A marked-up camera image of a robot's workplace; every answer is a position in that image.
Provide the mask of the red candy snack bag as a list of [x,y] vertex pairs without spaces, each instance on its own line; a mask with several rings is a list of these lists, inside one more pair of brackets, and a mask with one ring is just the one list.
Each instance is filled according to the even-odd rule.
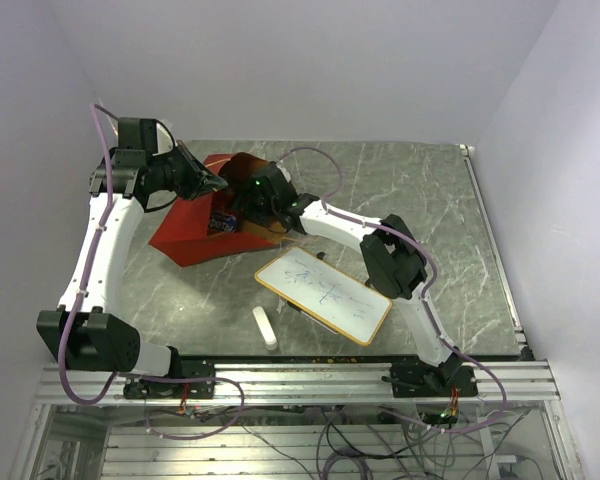
[[229,212],[213,211],[209,217],[208,229],[221,233],[235,233],[238,230],[238,219]]

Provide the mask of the red paper bag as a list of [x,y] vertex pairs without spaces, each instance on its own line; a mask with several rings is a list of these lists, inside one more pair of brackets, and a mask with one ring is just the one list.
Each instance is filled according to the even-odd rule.
[[226,176],[229,187],[193,201],[178,200],[149,245],[180,267],[229,255],[272,248],[289,239],[276,220],[259,226],[230,206],[248,176],[267,162],[251,154],[213,154],[204,160],[211,172]]

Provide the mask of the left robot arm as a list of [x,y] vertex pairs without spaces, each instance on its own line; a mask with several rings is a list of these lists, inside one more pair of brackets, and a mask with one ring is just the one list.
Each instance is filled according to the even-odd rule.
[[36,329],[61,367],[149,375],[158,395],[172,397],[184,383],[174,351],[142,341],[119,312],[129,248],[152,194],[191,201],[227,183],[157,119],[121,117],[117,131],[117,146],[90,178],[89,223],[71,281],[57,307],[39,313]]

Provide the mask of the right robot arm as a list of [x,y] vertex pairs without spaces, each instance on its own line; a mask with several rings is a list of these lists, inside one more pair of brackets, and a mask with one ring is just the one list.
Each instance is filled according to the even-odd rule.
[[429,295],[437,267],[401,217],[365,217],[316,195],[300,194],[273,162],[244,180],[233,180],[231,188],[235,192],[231,208],[246,220],[259,226],[276,221],[286,230],[322,237],[360,253],[371,286],[392,299],[407,322],[424,364],[422,387],[439,396],[455,385],[462,359]]

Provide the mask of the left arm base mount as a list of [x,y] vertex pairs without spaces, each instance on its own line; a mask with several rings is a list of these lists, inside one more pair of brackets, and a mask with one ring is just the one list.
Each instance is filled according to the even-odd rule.
[[138,376],[123,387],[127,400],[211,399],[215,390],[215,366],[207,360],[183,360],[167,377]]

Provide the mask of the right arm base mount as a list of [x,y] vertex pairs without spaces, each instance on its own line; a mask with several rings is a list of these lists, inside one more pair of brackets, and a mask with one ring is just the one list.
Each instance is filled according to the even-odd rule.
[[393,362],[381,380],[388,383],[395,398],[476,397],[478,388],[473,368],[452,354],[439,366],[432,366],[416,356]]

